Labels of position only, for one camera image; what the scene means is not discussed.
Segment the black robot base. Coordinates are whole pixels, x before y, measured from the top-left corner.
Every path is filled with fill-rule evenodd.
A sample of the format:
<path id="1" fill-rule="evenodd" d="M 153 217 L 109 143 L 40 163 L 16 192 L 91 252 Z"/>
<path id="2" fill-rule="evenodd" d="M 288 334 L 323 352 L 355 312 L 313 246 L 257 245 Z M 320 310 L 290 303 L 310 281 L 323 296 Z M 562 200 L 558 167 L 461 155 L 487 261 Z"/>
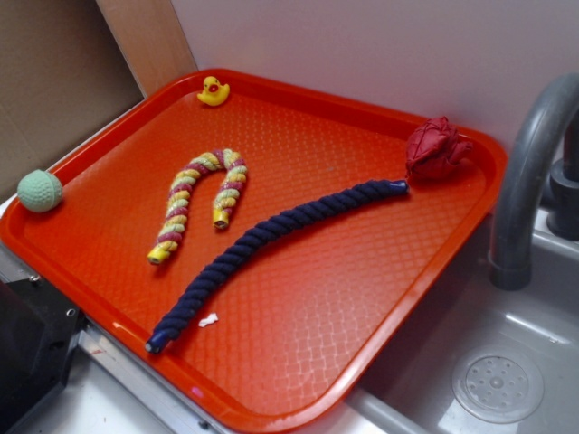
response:
<path id="1" fill-rule="evenodd" d="M 67 385 L 83 320 L 46 280 L 1 284 L 1 431 L 13 433 Z"/>

